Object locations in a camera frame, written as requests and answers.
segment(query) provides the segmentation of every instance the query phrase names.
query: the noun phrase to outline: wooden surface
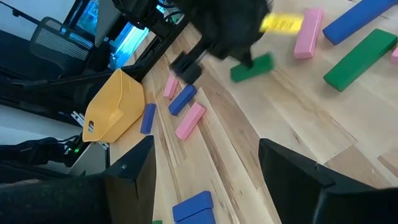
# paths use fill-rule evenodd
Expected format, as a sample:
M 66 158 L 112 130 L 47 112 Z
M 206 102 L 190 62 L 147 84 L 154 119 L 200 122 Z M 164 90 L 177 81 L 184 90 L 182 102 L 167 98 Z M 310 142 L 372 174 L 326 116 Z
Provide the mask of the wooden surface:
M 274 2 L 274 11 L 302 13 L 322 7 L 324 28 L 355 2 L 280 0 Z M 189 106 L 171 116 L 170 101 L 162 95 L 168 65 L 200 38 L 188 26 L 143 80 L 146 102 L 157 105 L 152 127 L 157 156 L 154 220 L 173 223 L 174 205 L 210 190 L 217 223 L 280 223 L 259 168 L 260 138 L 374 187 L 397 186 L 398 66 L 390 64 L 391 53 L 342 93 L 322 78 L 373 29 L 397 34 L 396 24 L 398 7 L 393 7 L 340 45 L 332 46 L 321 33 L 309 60 L 294 59 L 294 36 L 265 34 L 252 52 L 258 56 L 271 51 L 276 68 L 241 83 L 229 79 L 235 61 L 220 62 L 207 55 L 202 60 L 203 75 L 195 84 L 195 100 L 207 111 L 188 139 L 180 141 L 174 132 Z M 112 161 L 144 137 L 140 125 L 139 120 L 111 144 Z

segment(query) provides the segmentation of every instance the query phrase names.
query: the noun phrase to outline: white wall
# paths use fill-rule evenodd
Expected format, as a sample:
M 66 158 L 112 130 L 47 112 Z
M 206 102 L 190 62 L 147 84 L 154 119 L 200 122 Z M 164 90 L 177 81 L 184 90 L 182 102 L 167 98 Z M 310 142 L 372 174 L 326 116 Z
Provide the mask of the white wall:
M 81 131 L 80 127 L 0 105 L 0 144 L 18 144 L 46 137 L 66 139 Z
M 2 2 L 41 21 L 49 16 L 64 22 L 75 0 L 2 0 Z M 12 10 L 0 4 L 0 29 L 10 34 L 30 40 L 36 25 L 12 15 Z

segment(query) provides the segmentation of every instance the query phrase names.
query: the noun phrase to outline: yellow block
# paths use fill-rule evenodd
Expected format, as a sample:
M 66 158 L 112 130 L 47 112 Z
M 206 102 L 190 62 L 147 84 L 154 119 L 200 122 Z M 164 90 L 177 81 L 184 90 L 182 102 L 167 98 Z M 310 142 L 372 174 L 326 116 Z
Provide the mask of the yellow block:
M 144 107 L 142 85 L 117 69 L 87 107 L 83 141 L 115 142 L 142 115 Z
M 288 14 L 268 14 L 261 23 L 260 32 L 278 32 L 283 34 L 297 34 L 304 17 Z

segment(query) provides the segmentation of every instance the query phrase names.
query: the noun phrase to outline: blue block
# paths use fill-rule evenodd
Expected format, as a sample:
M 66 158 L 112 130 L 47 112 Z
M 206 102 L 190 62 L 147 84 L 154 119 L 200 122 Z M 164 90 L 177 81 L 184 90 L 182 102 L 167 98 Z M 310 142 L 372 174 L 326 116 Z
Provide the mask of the blue block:
M 211 193 L 204 191 L 192 198 L 185 200 L 173 207 L 173 217 L 175 222 L 179 222 L 205 209 L 213 208 Z
M 337 45 L 397 3 L 398 0 L 362 0 L 324 28 L 323 34 Z
M 209 208 L 181 220 L 177 224 L 216 224 L 216 219 L 213 210 Z
M 156 104 L 148 103 L 145 105 L 144 117 L 142 118 L 141 123 L 141 133 L 149 134 L 150 129 L 152 128 L 152 122 L 154 121 L 154 115 L 156 110 Z
M 197 92 L 197 89 L 193 85 L 187 85 L 169 105 L 170 114 L 174 116 L 178 115 Z

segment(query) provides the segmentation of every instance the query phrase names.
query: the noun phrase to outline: black mount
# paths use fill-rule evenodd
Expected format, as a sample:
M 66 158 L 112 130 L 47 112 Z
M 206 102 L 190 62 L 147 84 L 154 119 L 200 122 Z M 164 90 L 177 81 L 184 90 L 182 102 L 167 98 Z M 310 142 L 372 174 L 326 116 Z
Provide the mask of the black mount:
M 264 180 L 283 224 L 397 223 L 398 189 L 378 190 L 269 139 L 261 139 Z

